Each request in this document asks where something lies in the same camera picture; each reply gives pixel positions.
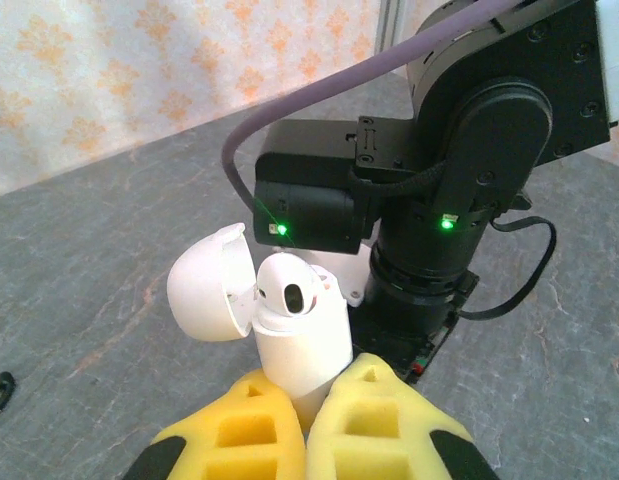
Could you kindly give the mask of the aluminium frame post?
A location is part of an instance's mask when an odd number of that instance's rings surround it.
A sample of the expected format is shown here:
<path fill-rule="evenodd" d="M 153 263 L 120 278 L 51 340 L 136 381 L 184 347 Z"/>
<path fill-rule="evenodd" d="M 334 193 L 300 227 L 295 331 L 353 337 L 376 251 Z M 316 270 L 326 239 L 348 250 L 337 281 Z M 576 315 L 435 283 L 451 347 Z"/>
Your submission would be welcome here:
<path fill-rule="evenodd" d="M 407 0 L 380 0 L 374 53 L 401 42 Z"/>

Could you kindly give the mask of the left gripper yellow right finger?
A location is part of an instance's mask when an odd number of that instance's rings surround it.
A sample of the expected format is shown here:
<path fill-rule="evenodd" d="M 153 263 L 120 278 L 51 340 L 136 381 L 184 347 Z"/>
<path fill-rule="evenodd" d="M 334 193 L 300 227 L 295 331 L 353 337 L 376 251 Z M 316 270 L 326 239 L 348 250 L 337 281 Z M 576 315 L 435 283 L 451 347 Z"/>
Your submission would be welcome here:
<path fill-rule="evenodd" d="M 308 480 L 500 480 L 466 428 L 363 353 L 308 437 Z"/>

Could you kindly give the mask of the white wireless earbud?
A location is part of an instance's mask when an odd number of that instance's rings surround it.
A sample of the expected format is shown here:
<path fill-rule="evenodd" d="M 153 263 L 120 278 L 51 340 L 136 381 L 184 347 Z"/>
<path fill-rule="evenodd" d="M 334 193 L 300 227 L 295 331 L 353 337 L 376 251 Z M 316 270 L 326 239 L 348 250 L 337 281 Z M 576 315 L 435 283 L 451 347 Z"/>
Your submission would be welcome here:
<path fill-rule="evenodd" d="M 320 287 L 318 273 L 305 260 L 290 253 L 273 254 L 262 262 L 256 275 L 257 318 L 307 315 Z"/>

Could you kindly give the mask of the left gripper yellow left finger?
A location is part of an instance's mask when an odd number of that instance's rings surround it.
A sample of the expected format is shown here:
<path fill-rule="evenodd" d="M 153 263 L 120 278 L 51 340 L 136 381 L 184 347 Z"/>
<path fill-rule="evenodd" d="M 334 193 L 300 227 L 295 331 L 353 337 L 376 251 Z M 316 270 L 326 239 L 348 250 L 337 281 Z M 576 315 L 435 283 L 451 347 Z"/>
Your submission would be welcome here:
<path fill-rule="evenodd" d="M 261 369 L 154 437 L 122 480 L 305 480 L 304 436 Z"/>

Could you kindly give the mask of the black wireless earbud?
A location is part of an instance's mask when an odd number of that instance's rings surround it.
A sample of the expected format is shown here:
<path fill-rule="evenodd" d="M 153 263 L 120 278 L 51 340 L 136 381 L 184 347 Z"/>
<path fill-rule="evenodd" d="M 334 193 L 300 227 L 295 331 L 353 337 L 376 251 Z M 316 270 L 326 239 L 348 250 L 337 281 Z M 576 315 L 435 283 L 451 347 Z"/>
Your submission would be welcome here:
<path fill-rule="evenodd" d="M 16 380 L 10 372 L 3 371 L 0 373 L 0 413 L 2 413 L 8 405 L 16 387 Z"/>

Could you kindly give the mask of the white earbud charging case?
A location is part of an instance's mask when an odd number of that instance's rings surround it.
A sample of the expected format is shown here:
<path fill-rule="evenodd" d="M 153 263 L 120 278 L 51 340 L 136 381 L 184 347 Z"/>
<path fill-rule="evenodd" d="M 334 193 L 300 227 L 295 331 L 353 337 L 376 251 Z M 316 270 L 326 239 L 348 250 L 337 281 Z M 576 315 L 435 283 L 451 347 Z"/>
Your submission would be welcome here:
<path fill-rule="evenodd" d="M 330 387 L 353 359 L 348 306 L 336 277 L 318 265 L 321 287 L 307 314 L 293 318 L 256 315 L 254 265 L 236 223 L 189 247 L 173 264 L 167 297 L 173 317 L 202 342 L 255 336 L 265 376 L 289 397 L 303 431 L 309 431 Z"/>

